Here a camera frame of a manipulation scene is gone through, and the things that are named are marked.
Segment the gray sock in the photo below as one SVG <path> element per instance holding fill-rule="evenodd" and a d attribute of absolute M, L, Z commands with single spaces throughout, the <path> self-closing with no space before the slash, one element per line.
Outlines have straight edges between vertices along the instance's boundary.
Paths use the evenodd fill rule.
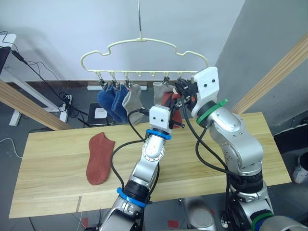
<path fill-rule="evenodd" d="M 161 105 L 163 101 L 163 97 L 166 93 L 172 92 L 172 89 L 174 89 L 174 86 L 163 84 L 162 82 L 154 82 L 154 105 L 159 104 Z"/>
<path fill-rule="evenodd" d="M 138 84 L 131 85 L 129 92 L 127 93 L 122 102 L 122 106 L 127 111 L 127 115 L 133 110 L 142 108 L 140 96 L 140 86 Z M 143 114 L 141 114 L 140 112 L 135 112 L 131 114 L 129 118 L 132 124 L 138 124 L 142 120 Z"/>

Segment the wooden tabletop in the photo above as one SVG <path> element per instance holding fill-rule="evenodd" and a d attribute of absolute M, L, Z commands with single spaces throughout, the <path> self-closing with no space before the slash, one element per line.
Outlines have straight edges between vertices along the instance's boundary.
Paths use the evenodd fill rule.
<path fill-rule="evenodd" d="M 263 176 L 267 185 L 290 182 L 289 175 L 262 113 L 241 115 L 248 131 L 260 141 L 264 149 Z M 202 128 L 195 120 L 192 124 L 200 134 Z M 148 123 L 136 129 L 144 134 Z M 86 178 L 89 160 L 89 140 L 99 132 L 119 145 L 138 140 L 129 125 L 83 128 L 30 133 L 14 191 L 10 218 L 33 217 L 52 214 L 110 208 L 120 186 L 110 171 L 108 180 L 92 186 Z M 221 158 L 222 152 L 206 133 L 203 138 Z M 203 165 L 196 157 L 196 138 L 188 128 L 175 129 L 172 140 L 167 141 L 166 152 L 160 161 L 161 172 L 153 192 L 152 201 L 222 193 L 226 187 L 225 174 Z M 143 143 L 121 149 L 114 165 L 124 182 L 141 156 Z M 201 156 L 222 167 L 207 150 L 200 146 Z"/>

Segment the red sock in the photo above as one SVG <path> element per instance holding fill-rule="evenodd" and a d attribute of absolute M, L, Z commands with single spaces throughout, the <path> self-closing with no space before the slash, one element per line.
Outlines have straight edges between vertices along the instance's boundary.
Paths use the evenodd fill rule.
<path fill-rule="evenodd" d="M 169 107 L 169 105 L 165 105 L 165 104 L 166 104 L 166 103 L 168 103 L 168 104 L 170 103 L 170 105 L 171 105 L 171 103 L 172 103 L 174 100 L 180 99 L 180 98 L 181 98 L 181 96 L 180 96 L 179 94 L 173 94 L 172 92 L 171 92 L 171 93 L 166 93 L 166 94 L 164 95 L 162 105 L 163 105 L 163 106 L 166 106 L 166 107 Z M 178 122 L 178 123 L 182 123 L 182 116 L 181 116 L 181 113 L 179 112 L 179 110 L 176 110 L 176 111 L 175 111 L 175 113 L 173 114 L 172 120 L 174 120 L 174 121 L 176 121 L 176 122 Z"/>
<path fill-rule="evenodd" d="M 103 132 L 90 139 L 90 158 L 86 175 L 91 185 L 102 184 L 107 179 L 114 146 L 115 142 L 107 139 Z"/>

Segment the green ring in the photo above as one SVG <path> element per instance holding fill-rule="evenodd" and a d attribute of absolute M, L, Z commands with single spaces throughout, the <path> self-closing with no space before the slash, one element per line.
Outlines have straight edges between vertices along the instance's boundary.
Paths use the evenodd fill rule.
<path fill-rule="evenodd" d="M 200 116 L 198 119 L 197 119 L 197 124 L 200 125 L 200 123 L 205 119 L 207 118 L 213 111 L 215 111 L 216 109 L 220 108 L 220 107 L 223 107 L 226 103 L 228 102 L 227 99 L 224 99 L 223 101 L 220 101 L 218 104 L 212 106 L 210 109 L 208 109 L 206 112 L 204 112 L 202 114 L 202 116 Z"/>
<path fill-rule="evenodd" d="M 256 230 L 256 224 L 258 223 L 258 221 L 262 220 L 263 218 L 273 217 L 273 216 L 274 216 L 274 214 L 272 214 L 272 213 L 263 213 L 263 214 L 257 216 L 251 224 L 251 231 Z"/>

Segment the blue sock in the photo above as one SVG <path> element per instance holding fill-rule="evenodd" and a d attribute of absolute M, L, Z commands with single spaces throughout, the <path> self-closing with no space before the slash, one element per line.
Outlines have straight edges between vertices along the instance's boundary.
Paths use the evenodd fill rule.
<path fill-rule="evenodd" d="M 111 110 L 112 104 L 115 100 L 115 95 L 115 90 L 113 86 L 111 86 L 107 91 L 102 90 L 98 93 L 97 102 L 117 123 L 122 123 L 121 118 Z"/>
<path fill-rule="evenodd" d="M 127 93 L 128 93 L 128 90 L 123 84 L 121 84 L 120 90 L 118 90 L 115 94 L 116 95 L 115 100 L 111 107 L 111 110 L 114 113 L 116 113 L 122 119 L 124 123 L 128 123 L 128 121 L 127 121 L 127 112 L 122 106 L 122 102 L 125 96 L 127 95 Z"/>

